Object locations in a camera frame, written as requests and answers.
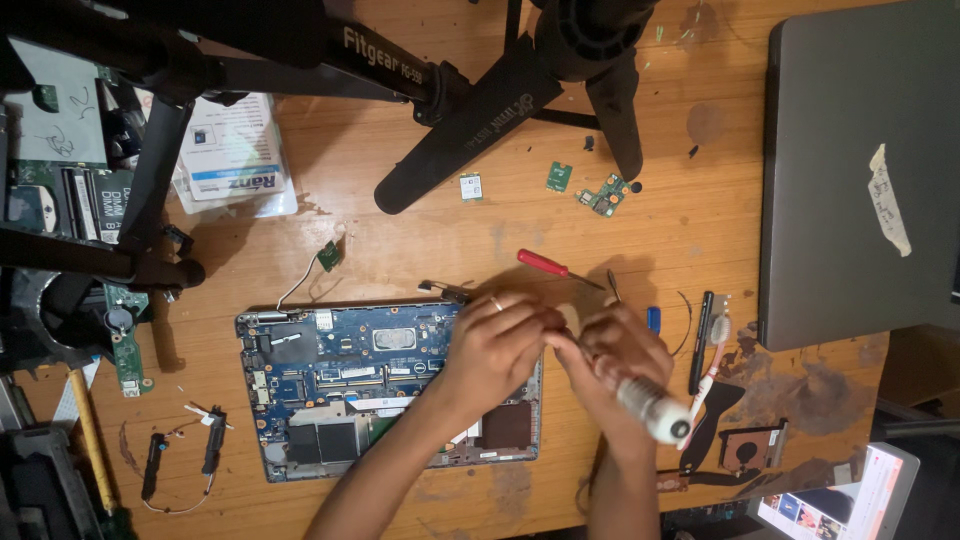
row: laptop motherboard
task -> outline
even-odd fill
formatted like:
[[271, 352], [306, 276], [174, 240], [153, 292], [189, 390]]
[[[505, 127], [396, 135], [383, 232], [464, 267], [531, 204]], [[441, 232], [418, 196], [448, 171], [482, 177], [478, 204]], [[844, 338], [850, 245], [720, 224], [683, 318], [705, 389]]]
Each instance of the laptop motherboard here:
[[[461, 308], [437, 302], [237, 316], [267, 481], [345, 473], [444, 368]], [[541, 369], [538, 362], [527, 382], [427, 467], [536, 459]]]

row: handwritten note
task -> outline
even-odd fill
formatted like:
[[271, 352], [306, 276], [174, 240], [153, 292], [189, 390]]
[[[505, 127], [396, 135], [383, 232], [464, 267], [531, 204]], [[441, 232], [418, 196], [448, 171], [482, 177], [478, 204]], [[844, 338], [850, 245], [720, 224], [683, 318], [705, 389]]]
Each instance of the handwritten note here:
[[57, 93], [59, 112], [41, 109], [31, 92], [8, 94], [3, 103], [15, 117], [11, 157], [18, 160], [106, 163], [93, 63], [11, 39], [13, 49], [38, 85]]
[[903, 226], [903, 217], [900, 207], [897, 206], [897, 197], [894, 196], [894, 187], [890, 183], [890, 174], [887, 172], [886, 144], [881, 144], [876, 150], [874, 158], [870, 160], [870, 170], [874, 177], [870, 179], [870, 198], [874, 203], [876, 219], [880, 222], [883, 235], [900, 250], [900, 256], [910, 255], [910, 239], [906, 237], [906, 228]]

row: screwdriver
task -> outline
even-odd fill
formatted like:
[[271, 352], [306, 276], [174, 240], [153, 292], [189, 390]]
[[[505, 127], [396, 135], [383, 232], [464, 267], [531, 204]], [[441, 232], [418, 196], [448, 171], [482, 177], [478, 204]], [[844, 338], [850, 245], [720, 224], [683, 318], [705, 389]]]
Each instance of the screwdriver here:
[[534, 252], [529, 250], [520, 250], [516, 252], [516, 260], [519, 260], [524, 264], [533, 266], [534, 268], [537, 268], [544, 272], [556, 274], [557, 276], [561, 276], [563, 278], [573, 278], [574, 280], [577, 280], [578, 282], [586, 283], [591, 287], [596, 287], [600, 290], [607, 290], [603, 286], [598, 285], [597, 283], [594, 283], [588, 280], [587, 278], [582, 278], [574, 274], [573, 272], [570, 272], [569, 270], [566, 269], [566, 266], [563, 266], [558, 262], [554, 262], [542, 255], [537, 255]]

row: laptop screen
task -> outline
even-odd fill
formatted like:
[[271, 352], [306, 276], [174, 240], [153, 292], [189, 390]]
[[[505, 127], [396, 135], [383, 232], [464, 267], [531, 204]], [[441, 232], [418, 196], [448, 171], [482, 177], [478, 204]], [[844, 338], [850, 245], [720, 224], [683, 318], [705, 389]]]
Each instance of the laptop screen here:
[[871, 445], [860, 482], [764, 497], [756, 517], [796, 540], [877, 540], [902, 468]]

